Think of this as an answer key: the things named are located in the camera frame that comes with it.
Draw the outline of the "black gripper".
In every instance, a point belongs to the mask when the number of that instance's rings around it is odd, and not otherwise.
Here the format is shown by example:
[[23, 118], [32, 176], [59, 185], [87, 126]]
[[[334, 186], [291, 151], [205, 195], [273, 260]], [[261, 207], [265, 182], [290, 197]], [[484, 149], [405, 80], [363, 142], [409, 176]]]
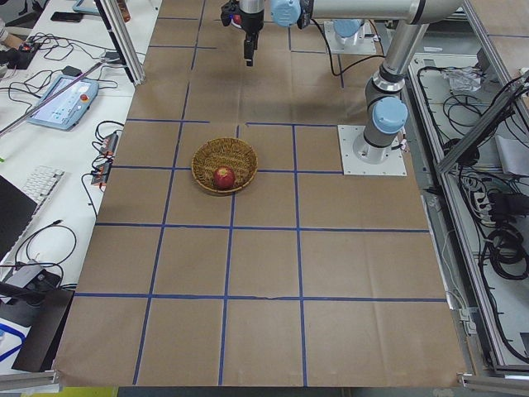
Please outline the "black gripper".
[[254, 52], [258, 50], [259, 32], [264, 25], [264, 12], [247, 13], [241, 11], [241, 28], [248, 35], [254, 35], [254, 41], [245, 39], [244, 58], [247, 66], [254, 64]]

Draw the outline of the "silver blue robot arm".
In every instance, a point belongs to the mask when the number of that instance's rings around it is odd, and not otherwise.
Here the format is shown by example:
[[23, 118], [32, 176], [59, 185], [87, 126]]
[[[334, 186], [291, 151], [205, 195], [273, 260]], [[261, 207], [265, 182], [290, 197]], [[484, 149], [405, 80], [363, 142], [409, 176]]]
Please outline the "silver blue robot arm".
[[272, 1], [270, 16], [279, 26], [303, 29], [316, 18], [396, 20], [398, 27], [379, 69], [368, 80], [368, 119], [355, 138], [355, 156], [370, 165], [384, 163], [404, 128], [408, 110], [399, 98], [404, 75], [428, 26], [454, 13], [461, 1]]

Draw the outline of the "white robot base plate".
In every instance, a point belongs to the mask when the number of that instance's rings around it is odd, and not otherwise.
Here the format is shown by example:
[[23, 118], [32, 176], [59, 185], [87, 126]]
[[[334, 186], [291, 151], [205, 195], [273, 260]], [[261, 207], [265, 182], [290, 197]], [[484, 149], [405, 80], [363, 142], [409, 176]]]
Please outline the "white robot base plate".
[[407, 171], [398, 138], [386, 148], [373, 147], [365, 140], [364, 129], [359, 125], [337, 126], [343, 174], [405, 177]]

